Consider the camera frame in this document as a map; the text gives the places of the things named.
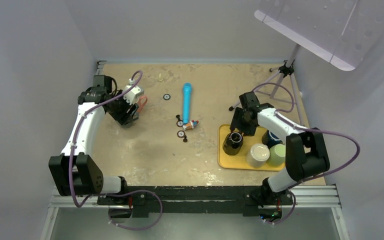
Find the pink ceramic mug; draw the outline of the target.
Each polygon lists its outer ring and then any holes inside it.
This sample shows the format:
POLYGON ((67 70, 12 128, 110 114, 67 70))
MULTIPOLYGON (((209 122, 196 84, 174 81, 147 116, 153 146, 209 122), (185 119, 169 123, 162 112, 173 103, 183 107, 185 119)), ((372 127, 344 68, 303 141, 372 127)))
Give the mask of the pink ceramic mug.
POLYGON ((141 113, 141 111, 144 109, 145 105, 147 104, 148 102, 148 97, 145 96, 145 95, 142 95, 138 101, 137 101, 137 111, 136 113, 139 115, 141 113))

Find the black ceramic mug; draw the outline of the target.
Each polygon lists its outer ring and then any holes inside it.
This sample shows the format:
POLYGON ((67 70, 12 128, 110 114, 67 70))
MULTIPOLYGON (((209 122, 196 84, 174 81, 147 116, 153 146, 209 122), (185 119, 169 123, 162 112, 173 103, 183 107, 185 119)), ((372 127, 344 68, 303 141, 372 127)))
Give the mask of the black ceramic mug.
POLYGON ((242 136, 242 134, 237 131, 232 131, 226 136, 223 142, 222 149, 225 154, 229 156, 235 156, 241 150, 243 143, 244 137, 242 136))

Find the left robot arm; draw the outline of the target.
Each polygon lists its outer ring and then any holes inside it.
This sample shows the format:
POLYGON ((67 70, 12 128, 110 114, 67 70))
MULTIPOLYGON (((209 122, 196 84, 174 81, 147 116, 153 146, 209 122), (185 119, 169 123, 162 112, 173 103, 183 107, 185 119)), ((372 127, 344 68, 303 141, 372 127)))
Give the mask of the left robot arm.
POLYGON ((106 114, 124 127, 138 119, 138 102, 144 96, 144 89, 133 79, 124 88, 117 86, 113 77, 95 75, 92 86, 78 96, 76 121, 68 142, 48 162, 61 196, 109 194, 118 205, 128 201, 124 178, 104 176, 91 157, 96 132, 106 114))

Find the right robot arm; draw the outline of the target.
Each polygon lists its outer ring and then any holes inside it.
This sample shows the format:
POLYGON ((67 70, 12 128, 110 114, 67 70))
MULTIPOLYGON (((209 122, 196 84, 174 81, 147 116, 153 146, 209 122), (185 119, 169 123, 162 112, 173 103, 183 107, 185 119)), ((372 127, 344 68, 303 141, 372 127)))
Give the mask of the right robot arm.
POLYGON ((330 168, 324 136, 317 128, 306 128, 285 118, 270 103, 260 103, 253 91, 239 96, 239 107, 233 112, 230 130, 243 136, 254 136, 257 127, 266 128, 285 144, 285 166, 262 181, 258 200, 274 203, 300 181, 324 173, 330 168))

